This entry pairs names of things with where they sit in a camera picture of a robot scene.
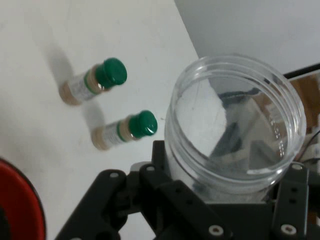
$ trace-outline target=white wall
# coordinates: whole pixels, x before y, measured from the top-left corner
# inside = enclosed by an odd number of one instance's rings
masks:
[[[320,62],[319,0],[175,0],[199,57],[239,53],[282,73]]]

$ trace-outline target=clear plastic jar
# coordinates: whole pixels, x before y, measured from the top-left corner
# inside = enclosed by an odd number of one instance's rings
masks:
[[[204,57],[178,78],[165,124],[173,179],[207,202],[256,202],[306,134],[302,102],[278,71],[241,55]]]

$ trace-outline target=white table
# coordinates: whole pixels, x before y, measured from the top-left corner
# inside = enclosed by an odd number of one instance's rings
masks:
[[[173,0],[1,0],[0,155],[34,184],[54,239],[99,172],[149,161],[164,139],[166,111],[182,70],[197,59]],[[121,59],[127,82],[79,107],[58,85],[106,57]],[[90,129],[143,109],[158,133],[101,152]],[[141,215],[122,239],[151,239]]]

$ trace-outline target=jar rim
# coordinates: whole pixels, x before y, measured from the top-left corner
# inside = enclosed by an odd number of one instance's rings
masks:
[[[237,182],[237,183],[255,184],[255,183],[260,183],[262,179],[266,178],[266,175],[263,175],[263,177],[261,178],[257,177],[257,179],[231,179],[231,178],[221,176],[215,172],[209,171],[205,166],[195,161],[195,159],[199,159],[199,158],[202,160],[207,160],[208,157],[204,156],[191,143],[191,141],[188,140],[187,136],[185,135],[184,131],[182,130],[179,124],[175,106],[179,100],[179,95],[188,88],[188,85],[186,85],[185,83],[186,77],[190,74],[194,74],[196,71],[199,71],[199,74],[200,74],[202,70],[201,68],[203,68],[203,66],[207,67],[209,66],[209,64],[212,64],[212,63],[238,64],[244,67],[249,67],[252,69],[254,68],[255,69],[254,71],[257,71],[258,69],[264,72],[268,72],[271,75],[276,77],[275,79],[268,79],[268,81],[273,82],[275,86],[283,85],[285,87],[286,91],[284,91],[281,88],[274,90],[271,86],[268,86],[267,84],[265,85],[265,87],[275,97],[277,97],[277,95],[280,96],[280,94],[277,91],[280,91],[281,94],[285,96],[284,99],[281,98],[279,99],[279,101],[280,102],[282,101],[282,103],[288,108],[286,109],[286,115],[288,115],[288,113],[292,111],[292,113],[287,116],[290,127],[292,128],[290,129],[290,132],[288,132],[288,134],[291,134],[291,138],[289,139],[289,136],[288,136],[287,149],[285,151],[283,158],[279,162],[277,162],[272,166],[259,169],[261,173],[264,172],[267,175],[282,174],[283,169],[287,168],[288,165],[294,159],[294,157],[297,155],[304,141],[307,124],[306,124],[306,116],[305,116],[303,104],[294,87],[280,72],[278,72],[268,64],[261,62],[260,60],[257,60],[252,57],[244,56],[244,55],[239,55],[239,54],[221,55],[221,56],[213,56],[213,57],[206,56],[206,57],[200,58],[197,61],[191,63],[180,74],[174,86],[168,113],[171,114],[171,116],[173,117],[171,119],[174,126],[172,130],[175,131],[175,133],[178,134],[180,138],[180,140],[177,141],[176,144],[180,145],[180,149],[185,151],[185,153],[189,155],[191,158],[191,160],[183,159],[184,164],[187,164],[190,168],[192,168],[193,171],[197,172],[198,175],[203,176],[206,179],[210,179],[211,177],[213,177],[215,179],[219,178],[221,180],[228,180],[229,182],[234,182],[234,183]]]

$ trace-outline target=white surface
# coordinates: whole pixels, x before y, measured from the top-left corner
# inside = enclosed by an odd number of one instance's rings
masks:
[[[104,169],[126,173],[149,161],[164,138],[173,86],[197,59],[173,0],[1,0],[0,155],[32,181],[53,239]],[[121,59],[128,79],[80,107],[65,105],[58,84],[106,56]],[[100,152],[90,130],[143,109],[158,133]],[[139,215],[122,239],[151,239]]]
[[[318,0],[175,0],[199,55],[239,53],[282,73],[320,62]]]

